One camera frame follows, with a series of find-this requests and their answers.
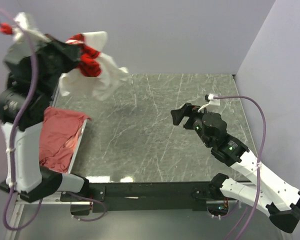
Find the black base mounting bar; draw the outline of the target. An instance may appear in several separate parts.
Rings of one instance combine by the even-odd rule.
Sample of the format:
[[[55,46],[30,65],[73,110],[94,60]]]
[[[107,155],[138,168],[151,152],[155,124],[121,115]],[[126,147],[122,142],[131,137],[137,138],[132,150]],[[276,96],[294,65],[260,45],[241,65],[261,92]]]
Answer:
[[[87,198],[102,202],[110,211],[206,211],[208,201],[223,201],[208,181],[91,183]]]

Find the red t-shirt in tray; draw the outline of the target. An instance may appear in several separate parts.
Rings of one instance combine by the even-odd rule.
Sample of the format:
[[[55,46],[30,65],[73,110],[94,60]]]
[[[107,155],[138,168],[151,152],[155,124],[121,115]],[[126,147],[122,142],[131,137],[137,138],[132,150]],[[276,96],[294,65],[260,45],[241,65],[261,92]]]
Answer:
[[[83,112],[49,106],[39,139],[39,164],[50,170],[66,173],[69,169],[84,121],[90,116]]]

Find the white t-shirt red print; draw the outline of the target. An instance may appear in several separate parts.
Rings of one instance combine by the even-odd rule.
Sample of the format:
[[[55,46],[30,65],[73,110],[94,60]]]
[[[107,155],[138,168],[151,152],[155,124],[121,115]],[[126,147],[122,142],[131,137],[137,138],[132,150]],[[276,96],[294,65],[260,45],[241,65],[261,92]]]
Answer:
[[[65,42],[82,50],[81,63],[59,78],[61,96],[92,96],[103,101],[129,77],[126,67],[118,67],[113,58],[103,53],[108,40],[105,31],[81,32]]]

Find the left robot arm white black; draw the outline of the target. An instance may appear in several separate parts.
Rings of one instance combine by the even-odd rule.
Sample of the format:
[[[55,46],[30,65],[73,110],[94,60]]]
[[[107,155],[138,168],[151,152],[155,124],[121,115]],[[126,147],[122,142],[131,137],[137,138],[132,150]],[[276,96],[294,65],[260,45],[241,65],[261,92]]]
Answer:
[[[8,174],[0,190],[18,193],[32,203],[56,192],[72,192],[78,201],[90,195],[82,176],[50,170],[39,163],[39,141],[44,112],[54,99],[61,74],[81,60],[78,45],[52,37],[13,44],[3,62],[9,69],[6,89],[0,94],[0,122],[7,147]]]

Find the white plastic tray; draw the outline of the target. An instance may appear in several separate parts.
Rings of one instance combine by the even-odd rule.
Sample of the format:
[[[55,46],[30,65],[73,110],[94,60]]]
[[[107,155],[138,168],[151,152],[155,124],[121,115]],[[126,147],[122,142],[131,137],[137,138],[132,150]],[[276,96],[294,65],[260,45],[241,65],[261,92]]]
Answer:
[[[68,170],[66,172],[68,175],[72,173],[72,169],[73,169],[73,166],[74,166],[75,161],[76,161],[76,156],[77,156],[78,151],[79,151],[79,147],[80,147],[80,144],[81,144],[81,141],[82,141],[82,138],[83,138],[83,134],[84,134],[84,131],[85,131],[85,128],[86,128],[86,125],[87,125],[87,121],[88,120],[85,119],[82,126],[81,126],[81,130],[79,132],[80,134],[79,134],[78,139],[77,139],[77,144],[75,145],[74,152],[73,152]]]

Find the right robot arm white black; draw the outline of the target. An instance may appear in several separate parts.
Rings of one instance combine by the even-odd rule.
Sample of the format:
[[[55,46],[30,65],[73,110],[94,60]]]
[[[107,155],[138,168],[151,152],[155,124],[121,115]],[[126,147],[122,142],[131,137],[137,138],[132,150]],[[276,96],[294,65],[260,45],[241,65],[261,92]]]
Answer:
[[[220,200],[224,196],[249,206],[256,205],[278,229],[293,233],[300,221],[300,189],[258,163],[255,154],[243,142],[228,134],[227,123],[219,113],[210,112],[208,105],[185,103],[170,113],[175,126],[187,117],[183,127],[194,130],[218,161],[252,182],[248,186],[219,173],[209,183],[212,198]]]

